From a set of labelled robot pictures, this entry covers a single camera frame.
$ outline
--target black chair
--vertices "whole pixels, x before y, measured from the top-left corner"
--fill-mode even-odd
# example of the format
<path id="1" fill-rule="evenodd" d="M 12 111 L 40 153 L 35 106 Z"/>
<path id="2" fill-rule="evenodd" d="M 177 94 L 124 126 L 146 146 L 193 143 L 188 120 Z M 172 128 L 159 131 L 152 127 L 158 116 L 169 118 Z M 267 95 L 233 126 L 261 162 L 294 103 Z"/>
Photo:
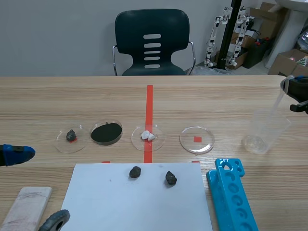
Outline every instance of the black chair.
<path id="1" fill-rule="evenodd" d="M 195 66 L 193 43 L 188 40 L 189 20 L 181 10 L 125 11 L 116 17 L 115 30 L 117 45 L 112 52 L 116 76 L 115 47 L 119 53 L 129 54 L 133 58 L 133 65 L 123 73 L 124 76 L 185 75 L 180 67 L 171 62 L 171 55 L 187 48 L 188 43 L 192 45 Z"/>

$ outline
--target chair backrest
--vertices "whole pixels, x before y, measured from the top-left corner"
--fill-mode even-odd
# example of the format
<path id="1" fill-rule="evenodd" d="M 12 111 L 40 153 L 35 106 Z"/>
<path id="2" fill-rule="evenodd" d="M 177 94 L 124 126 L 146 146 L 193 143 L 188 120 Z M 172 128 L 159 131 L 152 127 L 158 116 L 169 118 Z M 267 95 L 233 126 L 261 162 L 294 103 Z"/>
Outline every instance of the chair backrest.
<path id="1" fill-rule="evenodd" d="M 150 64 L 173 65 L 172 53 L 187 48 L 189 41 L 188 16 L 176 9 L 122 12 L 115 20 L 115 30 L 118 51 L 131 55 L 133 66 L 139 68 Z M 159 59 L 145 60 L 147 57 Z"/>

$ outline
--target white sink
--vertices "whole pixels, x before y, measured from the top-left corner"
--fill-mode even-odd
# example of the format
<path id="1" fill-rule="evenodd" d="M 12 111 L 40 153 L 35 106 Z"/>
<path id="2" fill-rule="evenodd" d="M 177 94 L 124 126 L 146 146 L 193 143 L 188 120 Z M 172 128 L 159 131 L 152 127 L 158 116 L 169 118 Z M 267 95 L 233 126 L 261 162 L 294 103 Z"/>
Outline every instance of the white sink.
<path id="1" fill-rule="evenodd" d="M 308 12 L 308 0 L 276 0 L 276 2 L 290 10 Z"/>
<path id="2" fill-rule="evenodd" d="M 276 0 L 289 9 L 289 18 L 271 51 L 266 68 L 270 69 L 279 53 L 291 50 L 308 18 L 308 0 Z"/>

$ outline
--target gray wall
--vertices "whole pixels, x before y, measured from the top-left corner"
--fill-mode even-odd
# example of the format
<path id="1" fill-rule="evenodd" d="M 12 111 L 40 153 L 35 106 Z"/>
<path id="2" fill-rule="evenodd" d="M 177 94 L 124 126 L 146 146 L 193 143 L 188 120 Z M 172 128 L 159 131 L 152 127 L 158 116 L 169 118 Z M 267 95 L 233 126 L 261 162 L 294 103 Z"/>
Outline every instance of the gray wall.
<path id="1" fill-rule="evenodd" d="M 231 0 L 1 0 L 0 76 L 108 76 L 114 75 L 111 47 L 114 21 L 126 10 L 176 8 L 190 20 L 190 40 L 197 62 L 204 59 L 214 17 Z M 258 4 L 243 0 L 246 7 Z M 225 26 L 221 26 L 220 46 Z M 118 73 L 132 59 L 117 54 Z M 192 66 L 190 47 L 173 54 L 183 69 Z"/>

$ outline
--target black pole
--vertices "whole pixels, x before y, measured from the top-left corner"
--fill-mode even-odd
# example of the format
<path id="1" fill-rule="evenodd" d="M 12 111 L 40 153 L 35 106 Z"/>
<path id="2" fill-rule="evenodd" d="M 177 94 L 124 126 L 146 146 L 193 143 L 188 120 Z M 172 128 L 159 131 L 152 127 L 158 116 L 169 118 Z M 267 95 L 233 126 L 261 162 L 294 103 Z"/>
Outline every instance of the black pole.
<path id="1" fill-rule="evenodd" d="M 220 47 L 219 57 L 217 61 L 216 68 L 226 69 L 226 60 L 228 49 L 231 43 L 232 34 L 237 20 L 237 15 L 239 14 L 241 8 L 242 0 L 232 0 L 231 7 L 233 7 L 231 17 L 226 25 L 225 33 L 223 34 L 222 44 Z"/>

